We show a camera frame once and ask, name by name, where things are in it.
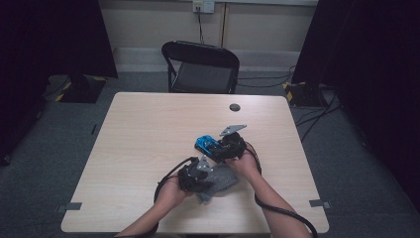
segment round black object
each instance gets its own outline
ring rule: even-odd
[[[229,109],[231,109],[232,111],[239,111],[239,110],[241,110],[241,106],[240,106],[240,105],[238,105],[238,104],[236,104],[236,103],[232,103],[232,104],[229,106]]]

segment white wall panel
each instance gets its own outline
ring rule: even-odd
[[[228,49],[300,52],[315,7],[229,4]]]

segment table top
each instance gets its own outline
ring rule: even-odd
[[[241,109],[230,110],[236,103]],[[251,143],[262,175],[293,208],[325,233],[329,224],[288,104],[280,96],[120,92],[114,97],[71,202],[64,232],[119,232],[152,205],[161,180],[181,161],[201,157],[198,137],[229,125]],[[240,182],[208,203],[193,195],[159,223],[162,233],[269,233],[254,191]]]

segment metal part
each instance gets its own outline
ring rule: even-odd
[[[210,168],[210,164],[207,162],[207,157],[205,155],[203,155],[198,162],[197,170],[207,173],[213,172],[213,169]]]
[[[228,126],[225,130],[223,130],[222,133],[220,133],[220,136],[228,136],[231,135],[241,129],[246,128],[247,125],[232,125],[232,126]]]

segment gray carpet floor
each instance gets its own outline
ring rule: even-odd
[[[287,72],[241,72],[240,77]],[[65,76],[51,78],[52,92]],[[284,96],[282,79],[241,79],[237,94]],[[121,72],[109,79],[95,104],[48,101],[39,121],[0,168],[0,237],[112,237],[65,234],[59,205],[70,202],[113,96],[119,91],[166,92],[165,72]],[[326,92],[327,100],[333,93]],[[332,108],[339,106],[335,99]],[[291,108],[296,122],[321,111]],[[311,122],[298,126],[302,137]],[[324,115],[303,141],[326,209],[330,230],[320,237],[420,237],[420,216],[390,172],[363,146],[360,130],[345,110]]]

